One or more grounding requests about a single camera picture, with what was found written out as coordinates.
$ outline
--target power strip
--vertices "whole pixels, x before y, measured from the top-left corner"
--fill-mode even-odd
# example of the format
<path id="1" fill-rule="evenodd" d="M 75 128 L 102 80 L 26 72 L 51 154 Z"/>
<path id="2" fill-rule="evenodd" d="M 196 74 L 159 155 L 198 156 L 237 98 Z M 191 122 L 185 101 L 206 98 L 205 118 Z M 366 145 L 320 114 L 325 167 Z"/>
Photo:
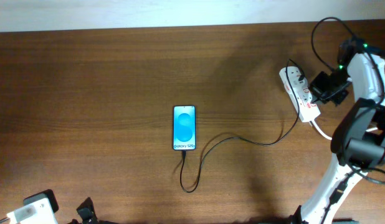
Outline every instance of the power strip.
<path id="1" fill-rule="evenodd" d="M 284 88 L 290 95 L 291 101 L 296 111 L 298 112 L 297 101 L 295 100 L 295 97 L 293 97 L 293 93 L 291 90 L 293 90 L 297 96 L 300 108 L 300 120 L 302 122 L 313 121 L 315 118 L 318 117 L 318 115 L 320 115 L 320 110 L 318 109 L 316 104 L 311 103 L 312 95 L 308 88 L 307 79 L 304 78 L 303 80 L 299 81 L 299 77 L 301 76 L 299 69 L 293 66 L 288 67 L 288 77 L 292 86 L 291 88 L 288 84 L 288 80 L 285 74 L 285 68 L 281 69 L 280 77 L 284 84 Z"/>

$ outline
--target phone screen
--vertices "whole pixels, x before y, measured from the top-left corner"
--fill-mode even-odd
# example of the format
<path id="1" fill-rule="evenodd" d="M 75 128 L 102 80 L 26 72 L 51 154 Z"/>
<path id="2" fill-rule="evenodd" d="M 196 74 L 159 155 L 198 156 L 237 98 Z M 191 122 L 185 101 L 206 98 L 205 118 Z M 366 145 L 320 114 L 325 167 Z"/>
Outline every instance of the phone screen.
<path id="1" fill-rule="evenodd" d="M 194 150 L 195 106 L 175 106 L 173 108 L 173 149 Z"/>

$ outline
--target wooden table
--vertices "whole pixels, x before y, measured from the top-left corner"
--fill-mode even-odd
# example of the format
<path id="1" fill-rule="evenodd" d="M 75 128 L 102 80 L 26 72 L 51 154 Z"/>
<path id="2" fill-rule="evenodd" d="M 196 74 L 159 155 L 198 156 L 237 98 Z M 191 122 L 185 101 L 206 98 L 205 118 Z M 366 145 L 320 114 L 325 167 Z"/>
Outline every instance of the wooden table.
<path id="1" fill-rule="evenodd" d="M 385 21 L 349 22 L 385 49 Z M 296 112 L 278 75 L 292 58 L 309 80 L 315 23 L 0 34 L 0 218 L 23 198 L 52 189 L 59 223 L 91 197 L 102 220 L 120 223 L 231 223 L 287 217 L 314 192 L 330 142 L 299 122 L 272 147 L 231 141 L 208 156 L 193 194 L 179 186 L 172 150 L 174 105 L 196 105 L 197 150 L 235 134 L 272 142 Z M 315 37 L 336 66 L 348 33 L 330 22 Z M 321 106 L 332 134 L 353 105 Z M 362 181 L 337 218 L 385 223 L 385 186 Z"/>

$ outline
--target black clamp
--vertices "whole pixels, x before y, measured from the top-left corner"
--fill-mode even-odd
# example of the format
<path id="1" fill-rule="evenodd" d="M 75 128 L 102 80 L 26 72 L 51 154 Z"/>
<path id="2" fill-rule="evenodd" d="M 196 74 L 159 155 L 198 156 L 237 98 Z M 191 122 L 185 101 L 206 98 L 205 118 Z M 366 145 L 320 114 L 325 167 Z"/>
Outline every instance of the black clamp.
<path id="1" fill-rule="evenodd" d="M 338 49 L 337 62 L 339 67 L 333 69 L 331 75 L 320 72 L 309 85 L 309 90 L 314 96 L 312 103 L 320 101 L 326 104 L 332 101 L 336 106 L 340 105 L 349 94 L 346 88 L 351 85 L 348 80 L 348 65 L 355 54 L 365 52 L 378 55 L 381 58 L 385 57 L 385 51 L 368 46 L 364 39 L 360 39 L 355 35 L 342 42 Z"/>
<path id="2" fill-rule="evenodd" d="M 300 209 L 302 208 L 301 205 L 297 208 L 295 213 L 293 215 L 290 215 L 288 218 L 287 224 L 309 224 L 305 220 L 302 220 Z"/>
<path id="3" fill-rule="evenodd" d="M 378 133 L 366 132 L 370 123 Z M 346 161 L 362 169 L 385 164 L 385 107 L 360 98 L 335 130 L 331 151 L 341 166 Z"/>
<path id="4" fill-rule="evenodd" d="M 82 224 L 117 224 L 114 222 L 100 221 L 98 220 L 92 199 L 87 198 L 79 207 L 76 209 L 79 216 L 82 218 Z M 77 220 L 72 220 L 69 224 L 80 224 Z"/>

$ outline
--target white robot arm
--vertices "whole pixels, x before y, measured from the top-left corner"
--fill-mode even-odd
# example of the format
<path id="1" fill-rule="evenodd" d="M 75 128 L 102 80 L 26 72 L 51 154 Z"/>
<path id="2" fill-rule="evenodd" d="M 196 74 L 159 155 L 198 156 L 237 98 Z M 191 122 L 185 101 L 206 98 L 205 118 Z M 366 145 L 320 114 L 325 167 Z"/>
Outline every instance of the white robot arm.
<path id="1" fill-rule="evenodd" d="M 295 221 L 292 221 L 291 223 L 332 223 L 336 211 L 339 209 L 350 191 L 363 178 L 363 176 L 366 177 L 367 175 L 367 173 L 361 170 L 357 171 L 357 169 L 364 168 L 363 170 L 365 170 L 365 168 L 370 168 L 385 163 L 385 120 L 381 119 L 385 119 L 385 60 L 375 54 L 371 54 L 371 56 L 369 56 L 367 51 L 355 53 L 353 57 L 350 58 L 351 60 L 349 60 L 346 69 L 348 74 L 347 81 L 353 83 L 355 102 L 372 100 L 375 103 L 379 102 L 378 107 L 376 107 L 377 104 L 375 103 L 372 109 L 372 106 L 356 107 L 356 109 L 359 108 L 359 113 L 347 115 L 347 118 L 345 118 L 345 120 L 334 133 L 333 142 L 331 143 L 331 149 L 333 153 L 327 172 L 325 173 L 313 196 L 304 205 L 302 205 L 301 208 L 297 210 L 297 212 L 294 214 L 295 217 L 292 216 L 295 218 Z M 374 60 L 376 67 L 373 65 L 371 58 Z M 316 84 L 312 86 L 314 89 L 316 87 L 324 87 L 315 85 Z M 317 92 L 319 98 L 321 98 L 321 93 L 323 92 L 324 91 L 322 90 Z M 360 120 L 361 117 L 366 116 L 368 116 L 370 119 L 374 119 L 374 116 L 381 117 L 378 118 L 378 121 L 383 123 L 382 128 L 384 134 L 382 136 L 378 136 L 382 142 L 379 146 L 373 146 L 372 141 L 366 141 L 366 139 L 369 139 L 370 137 L 375 138 L 376 134 L 365 133 L 367 126 L 362 125 L 360 129 L 357 125 L 362 122 Z M 356 143 L 357 145 L 361 146 L 357 147 L 359 148 L 357 151 L 352 151 L 350 157 L 348 157 L 346 155 L 346 151 L 350 147 L 355 147 L 354 144 Z M 350 161 L 350 159 L 352 159 L 351 161 L 355 162 L 360 159 L 362 160 L 354 164 L 356 172 L 353 172 L 351 168 L 352 164 L 346 163 L 346 160 Z"/>

